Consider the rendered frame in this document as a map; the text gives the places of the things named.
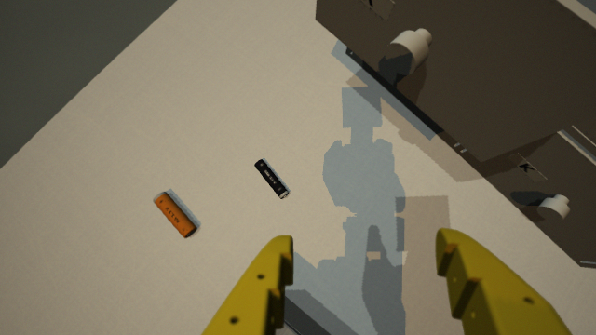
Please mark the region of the black aaa battery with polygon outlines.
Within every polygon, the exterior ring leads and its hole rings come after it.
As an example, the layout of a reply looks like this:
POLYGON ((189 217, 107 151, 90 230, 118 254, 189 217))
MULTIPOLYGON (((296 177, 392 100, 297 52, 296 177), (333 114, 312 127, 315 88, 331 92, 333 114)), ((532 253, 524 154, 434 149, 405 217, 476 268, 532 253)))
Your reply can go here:
POLYGON ((275 191, 280 199, 285 198, 289 193, 284 185, 280 182, 277 176, 273 173, 273 171, 268 167, 263 159, 257 161, 255 163, 255 167, 267 181, 267 183, 271 186, 271 188, 275 191))

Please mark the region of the orange aa battery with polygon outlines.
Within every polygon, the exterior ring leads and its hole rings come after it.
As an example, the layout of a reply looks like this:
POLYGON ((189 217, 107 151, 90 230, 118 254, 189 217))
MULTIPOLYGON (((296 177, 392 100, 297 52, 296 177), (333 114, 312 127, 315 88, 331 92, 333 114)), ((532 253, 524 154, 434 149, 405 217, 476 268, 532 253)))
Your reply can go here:
POLYGON ((189 220, 167 192, 162 192, 156 195, 154 202, 184 238, 191 236, 196 231, 196 226, 189 220))

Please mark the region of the dark brown chest of drawers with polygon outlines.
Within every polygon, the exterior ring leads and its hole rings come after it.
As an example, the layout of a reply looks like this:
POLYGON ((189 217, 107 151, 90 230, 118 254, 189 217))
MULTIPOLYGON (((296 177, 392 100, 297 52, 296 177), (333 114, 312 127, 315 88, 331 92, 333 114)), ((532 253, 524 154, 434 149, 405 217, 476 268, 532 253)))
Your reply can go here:
MULTIPOLYGON (((508 194, 506 194, 497 184, 495 184, 486 174, 484 174, 476 165, 474 165, 462 153, 466 150, 459 142, 452 145, 446 138, 444 138, 433 126, 431 126, 419 113, 417 113, 409 104, 407 104, 401 97, 399 97, 392 89, 390 89, 384 82, 382 82, 375 74, 373 74, 367 67, 365 67, 359 60, 352 55, 352 50, 346 48, 346 54, 354 60, 361 68, 363 68, 369 75, 371 75, 378 83, 380 83, 387 91, 389 91, 396 99, 398 99, 405 107, 407 107, 414 115, 416 115, 424 124, 426 124, 433 132, 435 132, 443 141, 445 141, 454 151, 456 151, 464 160, 466 160, 474 169, 476 169, 484 179, 490 182, 493 187, 498 190, 508 201, 510 201, 520 212, 522 212, 533 224, 535 224, 546 236, 548 236, 559 248, 561 248, 574 262, 580 267, 596 269, 596 262, 579 261, 571 252, 569 252, 557 239, 555 239, 544 227, 542 227, 532 216, 530 216, 520 205, 518 205, 508 194)), ((574 126, 564 129, 571 137, 578 141, 590 153, 596 157, 596 144, 588 139, 574 126)))

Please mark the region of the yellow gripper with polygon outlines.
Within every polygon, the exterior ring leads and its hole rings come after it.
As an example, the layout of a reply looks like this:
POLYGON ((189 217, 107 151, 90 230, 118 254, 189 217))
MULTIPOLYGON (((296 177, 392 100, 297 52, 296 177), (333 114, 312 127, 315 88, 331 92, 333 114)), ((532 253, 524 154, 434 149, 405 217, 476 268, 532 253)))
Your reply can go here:
MULTIPOLYGON (((446 277, 452 318, 465 335, 572 335, 553 306, 467 234, 440 228, 437 275, 446 277)), ((293 238, 271 239, 201 335, 276 335, 285 286, 293 284, 293 238)))

